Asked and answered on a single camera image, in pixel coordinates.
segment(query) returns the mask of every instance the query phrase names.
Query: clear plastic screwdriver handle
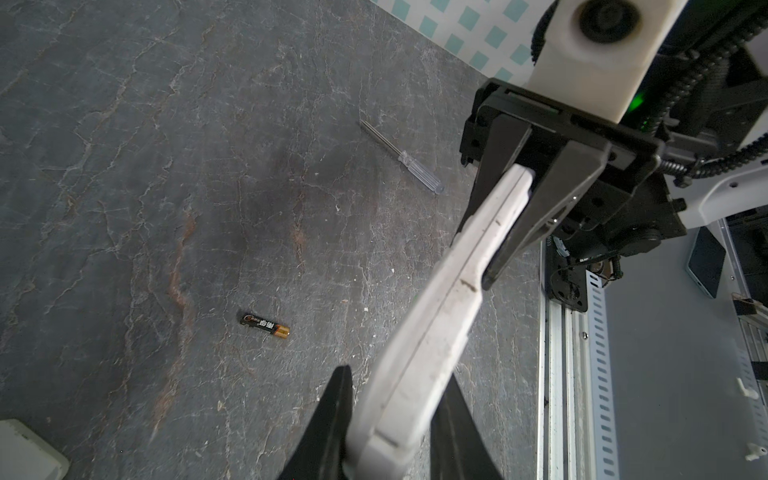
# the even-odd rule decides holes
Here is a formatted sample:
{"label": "clear plastic screwdriver handle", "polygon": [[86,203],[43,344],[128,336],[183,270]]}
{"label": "clear plastic screwdriver handle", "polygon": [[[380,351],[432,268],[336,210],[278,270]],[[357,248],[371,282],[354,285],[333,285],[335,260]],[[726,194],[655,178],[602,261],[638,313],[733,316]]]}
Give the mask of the clear plastic screwdriver handle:
{"label": "clear plastic screwdriver handle", "polygon": [[400,160],[416,178],[421,180],[428,189],[436,194],[441,194],[445,190],[442,182],[435,176],[435,174],[427,170],[427,168],[414,157],[411,157],[408,152],[401,151],[397,159]]}
{"label": "clear plastic screwdriver handle", "polygon": [[379,131],[376,130],[373,125],[367,121],[360,120],[360,124],[374,137],[378,138],[390,150],[395,152],[397,159],[400,160],[402,164],[408,168],[408,171],[410,171],[416,178],[418,178],[424,185],[426,185],[428,189],[432,190],[436,194],[441,194],[445,191],[445,186],[443,186],[442,182],[438,180],[434,173],[427,170],[427,168],[424,167],[421,162],[408,155],[405,151],[400,151],[399,148],[397,148],[391,141],[387,140],[384,135],[380,134]]}

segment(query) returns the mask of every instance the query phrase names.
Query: black cable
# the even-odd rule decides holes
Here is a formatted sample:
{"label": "black cable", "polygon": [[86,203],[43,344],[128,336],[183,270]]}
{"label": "black cable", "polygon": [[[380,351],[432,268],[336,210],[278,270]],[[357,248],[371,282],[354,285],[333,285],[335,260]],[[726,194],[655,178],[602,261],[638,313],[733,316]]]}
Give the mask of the black cable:
{"label": "black cable", "polygon": [[766,153],[768,153],[768,133],[763,134],[762,137],[737,152],[723,158],[703,162],[692,169],[677,162],[662,160],[657,171],[675,177],[687,175],[691,178],[712,178],[743,167]]}
{"label": "black cable", "polygon": [[[723,63],[747,41],[751,40],[762,30],[768,28],[768,8],[763,8],[738,27],[733,34],[718,42],[705,55],[675,81],[656,103],[652,114],[646,116],[641,130],[656,134],[664,117],[681,98],[688,96],[694,87],[710,72],[723,68]],[[768,152],[768,134],[764,134],[745,148],[726,157],[697,162],[694,166],[686,166],[674,161],[662,160],[658,168],[662,174],[675,177],[688,176],[691,178],[711,178],[742,167]]]}
{"label": "black cable", "polygon": [[724,58],[712,67],[712,71],[692,90],[685,109],[680,114],[680,124],[674,130],[678,134],[697,137],[707,124],[730,69],[730,59]]}
{"label": "black cable", "polygon": [[745,43],[762,30],[768,28],[768,8],[763,8],[740,25],[730,36],[699,57],[682,76],[677,79],[656,102],[652,112],[643,119],[641,130],[656,134],[664,117],[669,114],[681,98],[688,96],[694,87],[704,79],[722,60],[739,51]]}
{"label": "black cable", "polygon": [[599,257],[588,258],[588,259],[583,260],[581,262],[572,263],[570,265],[558,268],[557,270],[552,272],[552,274],[549,276],[549,284],[550,285],[552,284],[552,278],[554,278],[555,275],[557,275],[560,272],[564,272],[564,271],[568,270],[569,268],[573,268],[575,266],[582,266],[582,265],[591,265],[592,263],[597,263],[597,262],[603,262],[605,260],[610,260],[611,258],[613,258],[615,256],[617,256],[616,252],[606,253],[605,255],[600,255]]}
{"label": "black cable", "polygon": [[611,267],[613,268],[613,273],[611,276],[614,278],[614,280],[619,280],[621,277],[624,276],[624,272],[621,271],[621,257],[618,255],[613,257],[611,259]]}
{"label": "black cable", "polygon": [[547,33],[547,27],[554,17],[554,10],[558,7],[559,0],[554,0],[552,5],[549,5],[547,11],[538,19],[536,29],[533,31],[533,38],[531,39],[531,60],[536,63],[538,56],[541,55],[541,50],[544,48],[544,35]]}

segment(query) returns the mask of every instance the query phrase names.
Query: wire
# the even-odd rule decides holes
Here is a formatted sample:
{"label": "wire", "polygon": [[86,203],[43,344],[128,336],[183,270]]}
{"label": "wire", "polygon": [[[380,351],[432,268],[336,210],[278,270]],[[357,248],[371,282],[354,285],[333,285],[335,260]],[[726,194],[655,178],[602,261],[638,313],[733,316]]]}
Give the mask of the wire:
{"label": "wire", "polygon": [[552,17],[554,17],[554,10],[558,7],[558,2],[559,0],[554,0],[552,5],[549,5],[547,11],[544,12],[540,19],[538,19],[536,29],[533,31],[533,38],[531,39],[531,60],[534,65],[538,61],[538,56],[541,55],[541,50],[544,49],[544,36],[545,33],[547,33],[549,22],[551,22]]}
{"label": "wire", "polygon": [[[643,119],[641,130],[656,134],[664,117],[670,113],[681,98],[685,98],[694,87],[710,72],[723,67],[725,61],[736,53],[746,42],[762,30],[768,28],[768,8],[763,8],[738,27],[733,34],[720,41],[708,53],[699,58],[684,74],[675,81],[656,103],[651,114]],[[737,169],[768,153],[768,134],[764,134],[745,148],[722,158],[699,161],[686,166],[675,161],[662,160],[658,171],[675,177],[711,178]]]}
{"label": "wire", "polygon": [[718,42],[705,55],[699,57],[685,73],[680,76],[654,105],[652,112],[642,120],[641,130],[656,134],[664,117],[667,116],[681,98],[687,97],[694,87],[704,79],[722,60],[729,58],[739,49],[768,28],[768,8],[763,8],[741,24],[730,36]]}

